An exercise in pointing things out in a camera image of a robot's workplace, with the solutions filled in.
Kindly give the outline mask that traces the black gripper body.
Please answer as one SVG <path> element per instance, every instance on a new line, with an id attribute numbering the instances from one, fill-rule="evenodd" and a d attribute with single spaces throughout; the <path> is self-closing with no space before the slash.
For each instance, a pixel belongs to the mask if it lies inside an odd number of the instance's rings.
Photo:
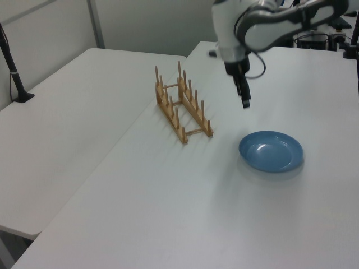
<path id="1" fill-rule="evenodd" d="M 224 62 L 226 73 L 232 77 L 244 76 L 250 70 L 248 57 L 237 62 Z"/>

